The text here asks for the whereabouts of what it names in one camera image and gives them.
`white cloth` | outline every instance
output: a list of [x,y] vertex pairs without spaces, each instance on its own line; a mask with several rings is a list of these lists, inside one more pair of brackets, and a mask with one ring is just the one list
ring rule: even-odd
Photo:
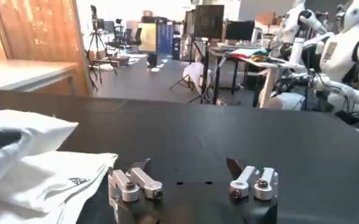
[[[84,206],[84,203],[91,198],[99,188],[102,179],[106,175],[108,167],[112,166],[115,160],[117,159],[116,154],[101,154],[101,155],[92,155],[92,154],[83,154],[83,153],[68,153],[68,152],[52,152],[48,158],[47,164],[52,164],[54,170],[57,170],[59,175],[62,175],[61,169],[57,168],[57,165],[60,165],[62,168],[67,169],[67,167],[75,166],[74,177],[84,176],[84,172],[89,172],[90,169],[95,169],[97,167],[98,161],[100,161],[102,167],[100,172],[96,173],[96,177],[93,180],[90,180],[88,184],[85,184],[75,193],[69,195],[65,201],[61,202],[57,208],[54,208],[49,213],[35,211],[33,209],[27,209],[20,206],[11,205],[9,203],[0,201],[0,224],[1,223],[76,223],[79,214]],[[61,164],[57,162],[57,159],[63,161],[66,158],[72,160],[68,164]]]
[[18,142],[0,148],[0,179],[22,157],[57,150],[77,125],[37,113],[0,111],[0,130],[22,135]]
[[116,158],[71,152],[26,156],[0,180],[0,201],[50,213],[106,173]]
[[[203,74],[204,74],[204,65],[201,62],[194,62],[183,70],[183,77],[186,77],[186,75],[190,76],[191,80],[194,82],[194,85],[199,95],[202,94],[202,90],[201,87],[199,87],[199,84],[200,84],[200,78]],[[208,70],[208,74],[209,75],[208,75],[207,83],[210,83],[210,70]]]

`gray floor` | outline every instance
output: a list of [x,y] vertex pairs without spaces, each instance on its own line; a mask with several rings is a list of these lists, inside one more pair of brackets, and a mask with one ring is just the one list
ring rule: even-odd
[[[187,62],[175,61],[164,55],[159,55],[158,65],[163,65],[158,72],[152,72],[146,66],[146,57],[131,58],[131,65],[118,68],[118,76],[111,71],[102,71],[102,84],[97,83],[96,97],[111,97],[123,99],[140,99],[165,102],[187,103],[198,96],[196,90],[192,91],[182,86],[171,85],[182,78],[183,69],[189,65]],[[221,86],[231,86],[234,64],[227,61],[221,69]],[[237,83],[243,81],[243,73],[238,74]],[[241,89],[231,95],[230,91],[220,91],[219,99],[229,105],[251,107],[253,92]]]

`humanoid robot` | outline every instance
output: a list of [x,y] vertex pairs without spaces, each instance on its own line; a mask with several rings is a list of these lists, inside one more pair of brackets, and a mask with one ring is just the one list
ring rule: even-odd
[[285,60],[288,60],[294,39],[299,36],[304,25],[312,28],[320,35],[327,33],[327,29],[323,23],[317,19],[316,14],[309,9],[305,9],[305,1],[306,0],[294,1],[293,8],[286,13],[283,20],[277,42],[273,44],[282,44],[280,53]]
[[[338,6],[336,15],[340,33],[319,41],[316,52],[320,53],[319,69],[311,77],[312,87],[328,92],[327,101],[334,111],[345,111],[359,119],[359,0],[350,0]],[[308,74],[296,74],[302,79]],[[354,78],[357,89],[351,87]],[[283,110],[300,110],[292,107],[303,97],[296,93],[283,93],[272,98],[270,107]]]

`bolt head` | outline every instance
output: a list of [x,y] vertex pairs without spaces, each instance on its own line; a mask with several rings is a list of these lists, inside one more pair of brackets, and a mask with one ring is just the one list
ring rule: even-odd
[[258,180],[257,183],[259,188],[267,188],[269,186],[269,183],[265,180]]
[[161,199],[163,196],[163,191],[154,191],[153,193],[154,199]]
[[133,182],[131,182],[131,181],[129,181],[129,182],[127,182],[127,183],[125,184],[125,187],[126,187],[127,190],[132,190],[132,189],[134,189],[134,188],[136,187],[136,184],[133,183]]
[[241,193],[238,190],[233,190],[230,194],[232,195],[233,199],[235,199],[235,200],[241,199]]

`black tabletop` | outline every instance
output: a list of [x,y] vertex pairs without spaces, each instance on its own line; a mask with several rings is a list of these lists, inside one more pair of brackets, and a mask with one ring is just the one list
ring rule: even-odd
[[[163,182],[229,183],[227,156],[279,172],[279,223],[359,223],[359,133],[320,113],[0,91],[0,110],[79,122],[61,150],[152,158]],[[80,219],[113,223],[102,184]]]

